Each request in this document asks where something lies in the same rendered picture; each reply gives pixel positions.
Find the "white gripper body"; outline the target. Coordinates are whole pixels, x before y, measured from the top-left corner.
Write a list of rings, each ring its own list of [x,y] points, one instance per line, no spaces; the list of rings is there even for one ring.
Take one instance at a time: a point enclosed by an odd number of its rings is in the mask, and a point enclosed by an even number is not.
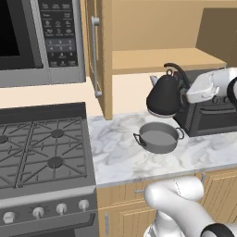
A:
[[[189,103],[201,103],[212,99],[219,92],[214,83],[214,73],[208,72],[199,75],[186,93]]]

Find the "black kettle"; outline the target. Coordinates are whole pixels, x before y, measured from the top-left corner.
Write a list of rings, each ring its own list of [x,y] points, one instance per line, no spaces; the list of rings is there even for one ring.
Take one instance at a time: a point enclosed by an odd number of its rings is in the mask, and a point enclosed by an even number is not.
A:
[[[163,118],[173,117],[181,108],[181,90],[189,89],[190,84],[186,73],[175,63],[166,63],[165,68],[175,68],[180,77],[176,78],[171,69],[161,76],[146,98],[149,112]]]

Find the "shaded wood cabinet door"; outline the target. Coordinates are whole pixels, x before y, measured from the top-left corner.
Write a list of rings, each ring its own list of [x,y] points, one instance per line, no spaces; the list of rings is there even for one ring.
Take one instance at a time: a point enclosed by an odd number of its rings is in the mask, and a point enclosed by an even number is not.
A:
[[[237,7],[205,8],[196,47],[237,68]]]

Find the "light wood base cabinet door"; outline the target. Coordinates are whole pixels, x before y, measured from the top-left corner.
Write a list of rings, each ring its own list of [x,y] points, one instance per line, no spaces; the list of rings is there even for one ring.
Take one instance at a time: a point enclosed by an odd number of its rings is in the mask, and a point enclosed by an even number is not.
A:
[[[99,236],[106,237],[105,215],[109,215],[108,237],[143,237],[155,220],[156,212],[149,207],[116,206],[98,210]]]
[[[237,168],[206,172],[200,204],[216,222],[237,224]]]

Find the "white stove knob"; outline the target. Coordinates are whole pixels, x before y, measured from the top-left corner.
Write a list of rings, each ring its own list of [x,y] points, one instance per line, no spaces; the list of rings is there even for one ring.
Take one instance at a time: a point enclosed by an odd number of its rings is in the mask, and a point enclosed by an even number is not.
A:
[[[5,222],[5,224],[11,224],[14,222],[16,217],[16,214],[14,212],[6,212],[3,215],[3,221]]]
[[[56,212],[60,215],[63,216],[67,212],[67,205],[66,204],[58,204],[56,206]]]
[[[89,201],[84,199],[84,200],[80,200],[79,204],[78,204],[79,209],[81,209],[83,212],[86,211],[86,209],[89,207]]]
[[[33,210],[32,210],[32,215],[36,218],[36,219],[39,219],[41,218],[43,215],[44,215],[44,209],[40,206],[38,207],[35,207]]]

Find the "grey gas stove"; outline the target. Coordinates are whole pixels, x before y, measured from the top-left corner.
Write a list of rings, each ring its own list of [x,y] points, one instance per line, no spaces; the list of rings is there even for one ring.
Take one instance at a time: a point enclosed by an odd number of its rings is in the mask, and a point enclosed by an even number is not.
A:
[[[88,200],[91,223],[0,237],[99,237],[93,156],[83,102],[0,109],[0,227],[39,219],[84,213],[80,200]],[[3,215],[14,212],[5,224]]]

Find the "black toaster oven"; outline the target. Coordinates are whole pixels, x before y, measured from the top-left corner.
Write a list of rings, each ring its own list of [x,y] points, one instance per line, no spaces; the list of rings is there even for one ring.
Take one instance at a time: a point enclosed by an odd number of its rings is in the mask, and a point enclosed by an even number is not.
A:
[[[219,103],[213,103],[214,96],[208,101],[191,104],[185,95],[187,102],[174,116],[190,137],[237,131],[237,68],[208,72],[214,73],[214,83],[219,87],[215,95],[220,97]],[[189,75],[191,86],[198,76],[197,73]],[[230,103],[223,102],[225,96]]]

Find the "light wood drawer front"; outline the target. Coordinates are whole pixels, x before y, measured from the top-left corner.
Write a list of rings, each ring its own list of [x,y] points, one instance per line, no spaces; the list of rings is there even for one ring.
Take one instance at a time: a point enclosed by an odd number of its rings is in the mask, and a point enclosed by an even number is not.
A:
[[[126,183],[110,187],[100,187],[97,189],[98,207],[102,208],[116,206],[119,204],[143,200],[143,193],[135,193],[134,190],[142,190],[148,184],[153,182],[155,182],[155,180]]]

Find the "stainless steel microwave oven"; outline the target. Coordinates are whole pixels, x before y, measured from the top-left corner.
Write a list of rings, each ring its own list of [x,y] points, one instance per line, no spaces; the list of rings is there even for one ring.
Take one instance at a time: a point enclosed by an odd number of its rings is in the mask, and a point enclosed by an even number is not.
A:
[[[0,88],[84,81],[80,0],[0,0]]]

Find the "light wood wall cabinet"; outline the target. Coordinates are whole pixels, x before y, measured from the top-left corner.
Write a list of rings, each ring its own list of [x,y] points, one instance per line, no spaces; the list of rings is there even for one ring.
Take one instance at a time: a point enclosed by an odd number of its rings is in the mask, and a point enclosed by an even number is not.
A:
[[[226,63],[196,47],[205,8],[237,0],[112,0],[112,77],[157,72],[167,61],[187,69]]]

